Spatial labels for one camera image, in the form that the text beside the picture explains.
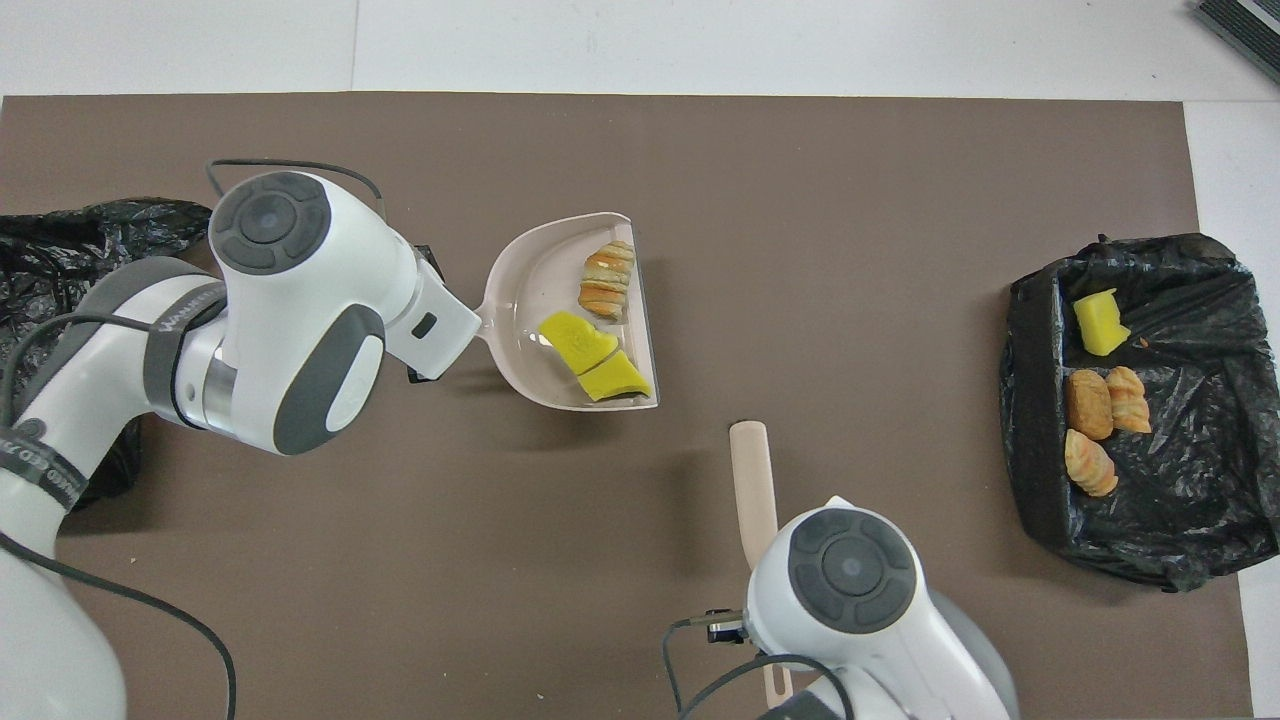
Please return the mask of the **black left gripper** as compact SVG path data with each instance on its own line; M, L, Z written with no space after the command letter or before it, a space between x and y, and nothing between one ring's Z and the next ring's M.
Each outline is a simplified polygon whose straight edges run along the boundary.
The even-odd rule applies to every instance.
M413 251L413 268L415 275L419 282L430 283L445 283L445 279L438 266L436 259L429 245L411 245ZM428 378L420 372L411 366L406 366L406 378L410 384L426 383Z

